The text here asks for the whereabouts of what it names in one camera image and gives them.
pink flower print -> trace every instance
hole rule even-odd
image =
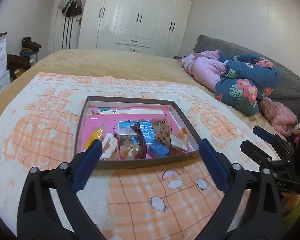
[[[264,88],[264,89],[263,89],[263,92],[264,92],[264,94],[265,94],[266,96],[269,96],[269,95],[272,93],[273,90],[274,90],[274,89],[271,89],[271,88]]]
[[[255,103],[257,101],[257,94],[258,94],[258,89],[255,86],[251,86],[245,88],[242,95],[245,98],[249,98],[249,101],[251,103]]]
[[[271,61],[266,60],[266,59],[261,59],[258,62],[256,62],[255,64],[259,65],[261,67],[268,67],[268,68],[274,67],[274,64]]]
[[[222,100],[222,97],[223,97],[223,93],[217,95],[217,96],[216,96],[216,99],[218,99],[219,101],[221,101],[221,100]]]
[[[236,82],[238,84],[238,89],[245,89],[252,86],[248,79],[238,79]]]

wardrobe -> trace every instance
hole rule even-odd
[[[178,56],[192,0],[87,0],[79,49]]]

metal bolt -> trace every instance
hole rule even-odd
[[[264,173],[264,174],[267,174],[267,175],[270,175],[270,174],[271,174],[271,172],[270,172],[269,169],[263,169],[263,173]]]
[[[59,168],[62,169],[62,170],[65,170],[69,167],[69,163],[61,163]]]
[[[34,173],[36,173],[38,171],[38,168],[37,167],[32,167],[31,169],[30,169],[30,173],[31,174],[34,174]]]
[[[239,171],[239,170],[241,170],[241,165],[239,164],[239,163],[234,163],[234,164],[232,164],[232,168],[234,168],[235,170],[237,170],[237,171]]]

gray headboard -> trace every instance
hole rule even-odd
[[[198,43],[194,47],[194,52],[202,52],[206,50],[221,50],[229,57],[234,57],[241,53],[254,53],[261,57],[269,59],[278,68],[281,78],[277,88],[269,96],[274,102],[280,102],[286,107],[290,108],[296,116],[300,117],[300,77],[293,73],[291,70],[281,65],[280,63],[272,60],[271,58],[257,53],[253,50],[241,47],[239,45],[210,38],[208,36],[200,35]]]

blue gripper pad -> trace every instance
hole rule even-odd
[[[256,136],[267,143],[274,144],[274,135],[262,129],[260,126],[255,126],[252,131]]]
[[[199,153],[206,165],[214,184],[218,190],[226,193],[230,186],[228,185],[228,173],[215,155],[215,150],[210,146],[207,139],[203,139],[199,144]]]
[[[84,186],[102,155],[102,144],[99,140],[87,149],[88,153],[73,173],[71,190],[77,192]]]

